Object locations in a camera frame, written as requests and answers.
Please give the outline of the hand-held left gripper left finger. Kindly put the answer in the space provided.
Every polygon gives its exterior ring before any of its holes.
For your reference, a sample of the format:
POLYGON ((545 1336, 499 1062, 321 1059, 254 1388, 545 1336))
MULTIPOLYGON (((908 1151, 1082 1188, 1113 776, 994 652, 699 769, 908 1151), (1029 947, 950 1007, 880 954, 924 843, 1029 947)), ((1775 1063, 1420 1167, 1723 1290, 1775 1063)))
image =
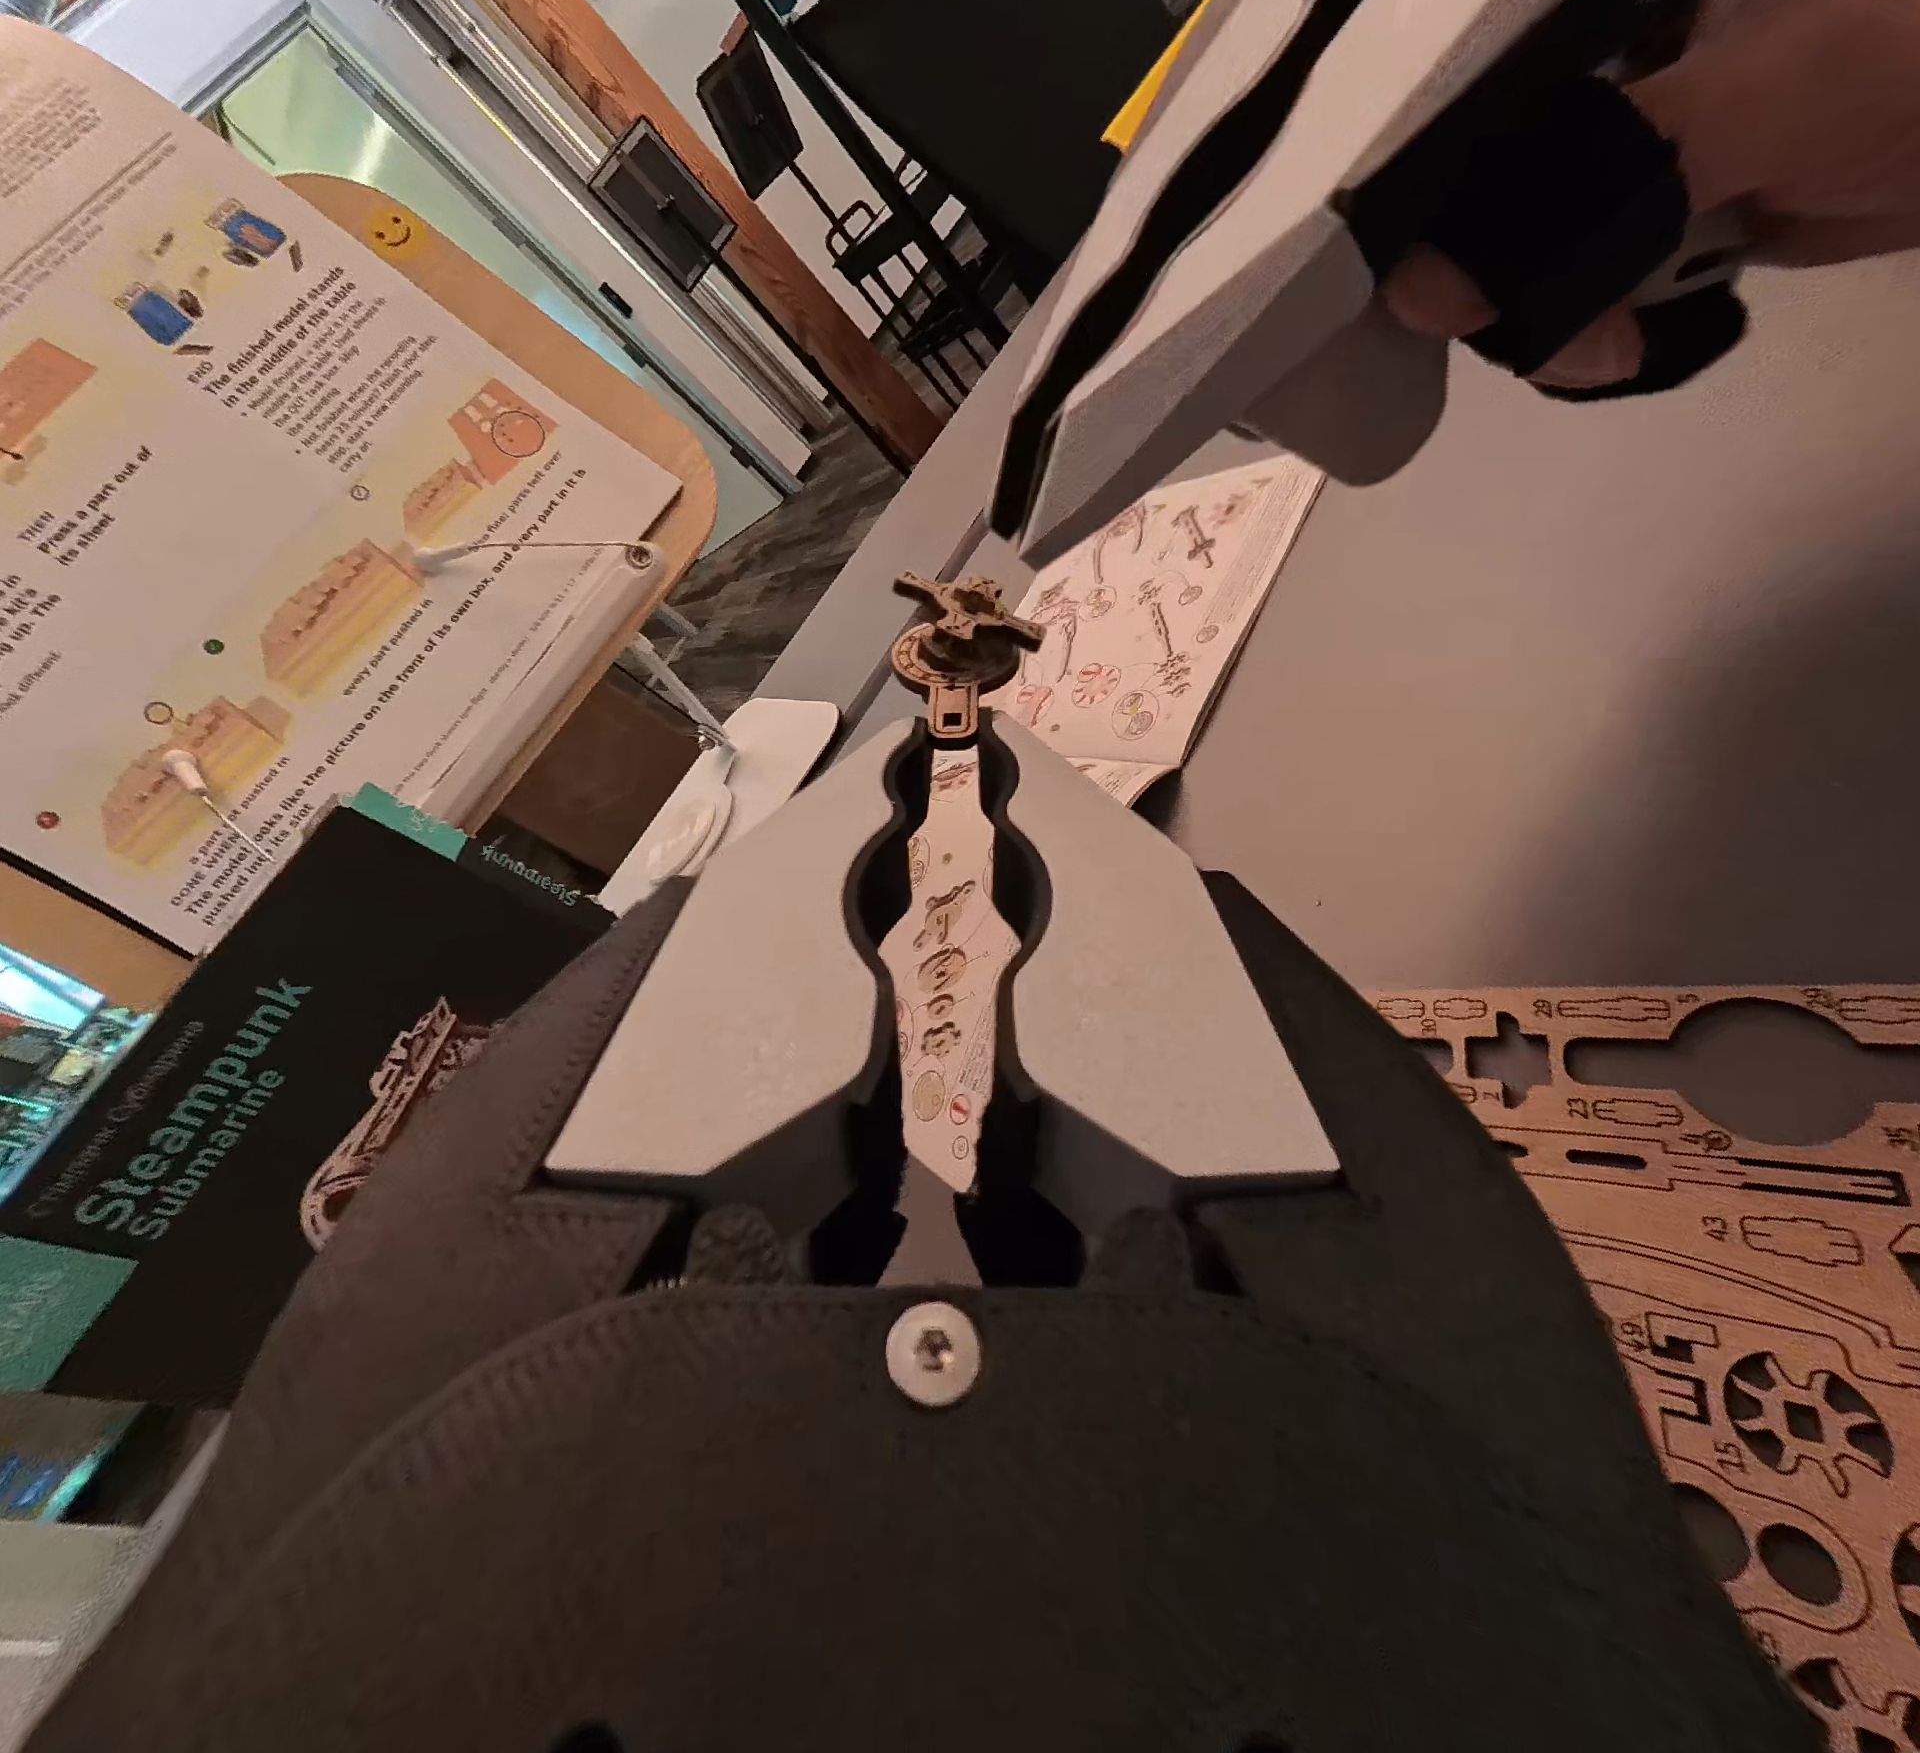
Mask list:
POLYGON ((727 843, 694 882, 550 1143, 566 1186, 671 1198, 897 1198, 896 991, 931 746, 902 719, 727 843))

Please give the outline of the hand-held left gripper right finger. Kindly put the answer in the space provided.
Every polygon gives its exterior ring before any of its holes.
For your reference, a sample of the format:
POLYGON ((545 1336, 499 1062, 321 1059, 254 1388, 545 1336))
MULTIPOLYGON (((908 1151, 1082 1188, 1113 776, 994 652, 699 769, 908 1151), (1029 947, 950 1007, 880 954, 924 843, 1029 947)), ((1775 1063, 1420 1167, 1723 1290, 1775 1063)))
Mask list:
POLYGON ((1001 995, 1001 1058, 1063 1212, 1174 1211, 1338 1177, 1332 1140, 1188 854, 1043 738, 981 735, 1010 776, 999 870, 1034 920, 1001 995))

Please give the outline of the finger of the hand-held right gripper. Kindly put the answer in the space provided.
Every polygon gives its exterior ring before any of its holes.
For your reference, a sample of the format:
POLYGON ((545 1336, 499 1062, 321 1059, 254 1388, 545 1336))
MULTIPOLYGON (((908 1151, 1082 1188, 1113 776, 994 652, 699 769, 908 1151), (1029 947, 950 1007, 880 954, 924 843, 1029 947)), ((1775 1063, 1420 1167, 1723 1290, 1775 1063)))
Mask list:
POLYGON ((1076 539, 1233 420, 1233 408, 1202 416, 1202 393, 1225 390, 1228 315, 1264 318, 1275 289, 1258 281, 1258 254, 1282 250, 1300 218, 1318 241, 1327 214, 1257 214, 1253 232, 1228 232, 1201 258, 1196 286, 1174 275, 1273 148, 1326 20, 1332 0, 1213 0, 1037 309, 991 495, 999 539, 1076 539))
MULTIPOLYGON (((1357 12, 1346 19, 1332 0, 1336 20, 1326 20, 1326 48, 1311 63, 1267 157, 1219 222, 1176 262, 1179 286, 1190 289, 1202 275, 1201 258, 1219 254, 1225 234, 1253 232, 1257 214, 1277 218, 1307 205, 1327 214, 1318 241, 1310 241, 1310 222, 1300 218, 1282 250, 1258 254, 1258 281, 1275 295, 1261 323, 1228 315, 1233 349, 1222 359, 1225 387, 1202 393, 1206 420, 1233 408, 1228 425, 1253 423, 1291 376, 1363 318, 1378 289, 1340 214, 1340 197, 1378 173, 1406 133, 1427 127, 1459 94, 1464 77, 1484 69, 1512 41, 1525 2, 1359 0, 1357 12)), ((1071 540, 1018 540, 1018 551, 1040 562, 1071 540)))

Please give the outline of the black model kit box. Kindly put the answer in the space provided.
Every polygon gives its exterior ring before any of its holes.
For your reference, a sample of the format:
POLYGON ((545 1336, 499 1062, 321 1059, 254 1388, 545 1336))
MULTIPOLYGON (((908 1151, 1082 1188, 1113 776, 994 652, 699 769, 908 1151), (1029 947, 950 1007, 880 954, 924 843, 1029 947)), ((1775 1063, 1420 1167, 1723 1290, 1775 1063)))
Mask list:
POLYGON ((230 1405, 391 1143, 610 928, 328 812, 5 1198, 5 1392, 230 1405))

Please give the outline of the laser-cut wooden parts sheet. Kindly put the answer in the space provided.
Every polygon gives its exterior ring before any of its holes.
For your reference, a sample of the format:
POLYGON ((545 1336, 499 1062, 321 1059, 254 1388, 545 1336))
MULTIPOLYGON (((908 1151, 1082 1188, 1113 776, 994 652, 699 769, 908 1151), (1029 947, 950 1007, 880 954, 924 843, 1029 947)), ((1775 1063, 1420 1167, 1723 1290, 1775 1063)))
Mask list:
POLYGON ((1743 1138, 1671 1084, 1587 1085, 1581 1042, 1668 1044, 1766 1003, 1852 1055, 1917 1055, 1917 987, 1399 984, 1453 1091, 1536 1194, 1605 1318, 1687 1507, 1738 1545, 1720 1583, 1830 1749, 1917 1749, 1917 1088, 1831 1142, 1743 1138))

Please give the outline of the person's right hand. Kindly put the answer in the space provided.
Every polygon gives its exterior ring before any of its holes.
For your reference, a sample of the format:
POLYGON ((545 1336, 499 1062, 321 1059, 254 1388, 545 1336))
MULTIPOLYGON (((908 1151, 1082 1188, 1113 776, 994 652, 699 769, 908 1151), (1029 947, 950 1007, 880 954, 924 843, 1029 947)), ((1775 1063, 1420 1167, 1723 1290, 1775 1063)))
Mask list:
POLYGON ((1695 216, 1819 267, 1917 248, 1918 0, 1711 0, 1674 61, 1484 137, 1378 296, 1563 399, 1666 391, 1745 331, 1728 289, 1632 305, 1695 216))

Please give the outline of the yellow plastic bin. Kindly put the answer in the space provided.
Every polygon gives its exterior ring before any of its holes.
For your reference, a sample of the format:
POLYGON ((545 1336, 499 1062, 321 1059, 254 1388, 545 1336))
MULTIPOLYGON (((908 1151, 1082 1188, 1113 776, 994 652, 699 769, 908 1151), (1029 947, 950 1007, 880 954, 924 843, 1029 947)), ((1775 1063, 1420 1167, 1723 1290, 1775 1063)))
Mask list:
POLYGON ((1140 84, 1129 93, 1121 103, 1115 116, 1110 120, 1102 132, 1102 143, 1111 148, 1115 154, 1126 155, 1128 150, 1138 139, 1145 120, 1155 107, 1157 99, 1164 93, 1164 86, 1170 83, 1174 71, 1181 64, 1188 43, 1193 41, 1196 28, 1202 24, 1213 0, 1201 0, 1199 7, 1188 12, 1188 19, 1183 22, 1176 36, 1170 41, 1168 48, 1159 54, 1157 61, 1145 71, 1140 84))

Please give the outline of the black divider panel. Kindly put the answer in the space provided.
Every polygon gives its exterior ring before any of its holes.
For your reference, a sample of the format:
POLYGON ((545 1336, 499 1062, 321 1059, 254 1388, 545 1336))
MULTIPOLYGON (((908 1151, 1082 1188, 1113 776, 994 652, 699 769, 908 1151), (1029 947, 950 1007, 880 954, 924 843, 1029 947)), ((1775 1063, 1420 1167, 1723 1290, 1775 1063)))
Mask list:
POLYGON ((1056 264, 1111 178, 1108 126, 1176 27, 1161 0, 816 0, 791 31, 984 223, 1056 264))

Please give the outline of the illustrated instruction booklet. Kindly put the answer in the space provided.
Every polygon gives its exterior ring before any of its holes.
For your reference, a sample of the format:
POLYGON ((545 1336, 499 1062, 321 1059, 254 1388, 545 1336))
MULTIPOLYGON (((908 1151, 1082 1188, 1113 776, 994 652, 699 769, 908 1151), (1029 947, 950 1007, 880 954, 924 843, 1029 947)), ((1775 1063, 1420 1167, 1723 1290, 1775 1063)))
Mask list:
MULTIPOLYGON (((1305 460, 1165 485, 1044 565, 1016 608, 1043 630, 981 697, 1131 806, 1186 760, 1323 489, 1305 460)), ((976 748, 944 748, 908 842, 912 902, 882 940, 896 993, 912 1159, 969 1194, 992 1095, 994 993, 1016 934, 992 904, 976 748)))

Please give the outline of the white stand base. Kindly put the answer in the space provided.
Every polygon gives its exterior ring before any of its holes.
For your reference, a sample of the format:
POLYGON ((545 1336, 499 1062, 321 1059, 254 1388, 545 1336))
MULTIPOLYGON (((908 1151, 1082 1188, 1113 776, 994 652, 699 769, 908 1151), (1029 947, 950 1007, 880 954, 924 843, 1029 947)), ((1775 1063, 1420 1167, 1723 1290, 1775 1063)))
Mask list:
POLYGON ((599 904, 614 916, 709 861, 785 805, 841 727, 832 703, 755 699, 702 740, 635 846, 610 875, 599 904))

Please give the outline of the black utility cart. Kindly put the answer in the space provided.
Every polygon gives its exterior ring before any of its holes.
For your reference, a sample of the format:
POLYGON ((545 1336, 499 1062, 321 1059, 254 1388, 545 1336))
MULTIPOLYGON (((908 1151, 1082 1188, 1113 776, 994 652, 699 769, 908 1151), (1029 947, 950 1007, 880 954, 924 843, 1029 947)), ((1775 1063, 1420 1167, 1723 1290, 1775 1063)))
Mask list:
MULTIPOLYGON (((944 238, 986 310, 1002 318, 1004 301, 1037 296, 1037 254, 983 223, 939 175, 914 171, 902 183, 931 223, 954 211, 944 238)), ((941 409, 957 412, 1001 347, 979 324, 972 301, 942 275, 902 216, 871 201, 858 200, 830 219, 828 248, 833 270, 878 317, 878 347, 908 368, 941 409)))

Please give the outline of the thick wooden post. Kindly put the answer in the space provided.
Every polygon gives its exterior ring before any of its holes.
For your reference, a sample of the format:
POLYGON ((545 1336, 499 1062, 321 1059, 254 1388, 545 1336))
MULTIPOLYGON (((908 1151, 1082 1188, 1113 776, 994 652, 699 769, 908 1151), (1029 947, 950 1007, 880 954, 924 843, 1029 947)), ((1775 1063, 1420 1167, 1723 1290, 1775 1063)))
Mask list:
POLYGON ((825 374, 843 409, 902 472, 915 470, 942 421, 861 335, 830 285, 740 189, 727 159, 702 139, 659 81, 615 36, 592 0, 489 0, 540 67, 622 135, 646 120, 734 219, 729 264, 746 298, 801 361, 825 374))

